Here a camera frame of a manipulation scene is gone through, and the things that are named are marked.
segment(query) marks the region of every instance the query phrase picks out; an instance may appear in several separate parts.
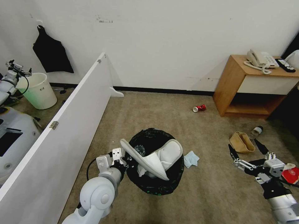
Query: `white telephone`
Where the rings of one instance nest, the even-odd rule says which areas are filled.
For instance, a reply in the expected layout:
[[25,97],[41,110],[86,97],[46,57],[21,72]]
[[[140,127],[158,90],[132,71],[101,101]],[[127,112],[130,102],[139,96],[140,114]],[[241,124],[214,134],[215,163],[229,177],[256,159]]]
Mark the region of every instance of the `white telephone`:
[[271,71],[266,70],[266,68],[279,67],[275,59],[267,52],[259,52],[250,49],[250,51],[247,52],[247,59],[248,61],[244,62],[245,65],[261,70],[264,75],[268,75],[271,73]]

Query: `plastic bottle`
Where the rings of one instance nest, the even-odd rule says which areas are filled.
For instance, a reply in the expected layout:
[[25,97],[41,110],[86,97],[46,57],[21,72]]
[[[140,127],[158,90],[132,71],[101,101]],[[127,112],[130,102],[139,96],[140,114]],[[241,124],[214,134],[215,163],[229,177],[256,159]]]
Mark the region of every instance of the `plastic bottle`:
[[136,145],[134,147],[134,149],[136,150],[136,152],[138,152],[142,157],[145,156],[145,149],[143,147],[143,145]]
[[256,139],[256,137],[262,133],[263,129],[264,128],[262,126],[257,126],[254,129],[252,129],[251,134],[248,135],[249,139],[250,140]]

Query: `white bucket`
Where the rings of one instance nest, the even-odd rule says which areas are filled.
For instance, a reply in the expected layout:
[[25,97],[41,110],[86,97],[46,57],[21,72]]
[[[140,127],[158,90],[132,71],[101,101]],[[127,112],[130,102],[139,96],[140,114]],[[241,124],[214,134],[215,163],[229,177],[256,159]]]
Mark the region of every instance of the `white bucket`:
[[[57,98],[47,80],[46,74],[39,72],[32,73],[32,76],[26,78],[29,81],[29,88],[23,95],[36,109],[47,109],[57,102]],[[21,93],[26,90],[27,81],[24,77],[20,78],[16,88],[18,88]]]

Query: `white partition board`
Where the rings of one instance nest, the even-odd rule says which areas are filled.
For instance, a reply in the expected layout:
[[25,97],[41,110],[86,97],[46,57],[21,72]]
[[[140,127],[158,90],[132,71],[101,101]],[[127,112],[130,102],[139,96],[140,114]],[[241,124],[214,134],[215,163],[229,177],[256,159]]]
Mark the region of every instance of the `white partition board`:
[[[58,222],[111,86],[102,53],[0,189],[0,223]],[[59,122],[55,130],[49,128],[53,121]]]

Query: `metal hinge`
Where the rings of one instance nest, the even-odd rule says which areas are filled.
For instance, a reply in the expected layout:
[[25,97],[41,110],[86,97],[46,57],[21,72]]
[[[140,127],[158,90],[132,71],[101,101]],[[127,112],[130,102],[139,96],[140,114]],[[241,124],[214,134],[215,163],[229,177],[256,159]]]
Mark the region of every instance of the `metal hinge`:
[[52,128],[52,129],[56,129],[56,127],[58,126],[59,122],[58,121],[53,121],[52,124],[50,125],[49,128]]

